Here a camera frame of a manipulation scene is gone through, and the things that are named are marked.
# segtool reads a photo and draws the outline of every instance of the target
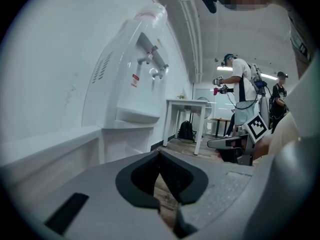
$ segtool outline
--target black slot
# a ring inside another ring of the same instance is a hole
[[[182,205],[196,202],[209,182],[201,169],[160,151],[123,168],[115,178],[115,185],[133,206],[159,209],[159,202],[154,198],[159,173],[173,197]]]
[[[54,232],[62,235],[84,206],[89,196],[74,193],[64,204],[46,221],[45,225]]]

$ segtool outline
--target fluorescent light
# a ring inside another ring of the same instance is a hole
[[[217,70],[232,71],[232,67],[228,67],[228,66],[218,66],[216,69]]]
[[[272,79],[272,80],[278,80],[278,78],[276,78],[274,76],[271,76],[271,75],[268,75],[268,74],[261,74],[261,76],[264,77],[264,78]]]

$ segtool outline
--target table leg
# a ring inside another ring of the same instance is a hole
[[[168,111],[166,113],[166,120],[165,120],[165,127],[164,127],[164,134],[163,134],[163,145],[166,147],[168,144],[168,132],[170,128],[171,122],[171,115],[172,115],[172,103],[169,101],[168,104]]]
[[[228,121],[225,121],[223,136],[226,135]]]
[[[204,123],[205,123],[205,111],[206,111],[206,105],[201,106],[201,114],[200,114],[200,123],[199,123],[199,129],[196,132],[196,145],[195,145],[195,151],[194,154],[198,155],[200,144],[201,144],[201,138],[202,138],[202,131],[204,129]]]
[[[220,120],[218,120],[218,121],[216,122],[216,128],[215,128],[215,137],[216,137],[216,138],[218,138],[219,124],[220,124]]]
[[[174,137],[175,138],[178,138],[178,131],[179,131],[179,128],[180,128],[180,110],[178,111],[178,119],[176,121],[176,126],[175,126],[175,134],[174,134]]]
[[[195,132],[195,139],[194,139],[194,142],[195,142],[195,143],[197,143],[198,135],[199,135],[199,131],[197,130],[197,131]]]

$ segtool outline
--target glove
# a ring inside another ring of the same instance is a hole
[[[214,79],[213,81],[212,81],[212,84],[214,85],[214,86],[221,86],[221,79],[218,79],[218,78],[216,78],[216,79]]]

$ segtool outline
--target white t-shirt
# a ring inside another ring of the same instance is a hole
[[[236,58],[232,64],[232,76],[241,77],[240,82],[233,84],[235,103],[254,101],[257,97],[254,86],[250,82],[251,70],[248,64],[241,58]]]

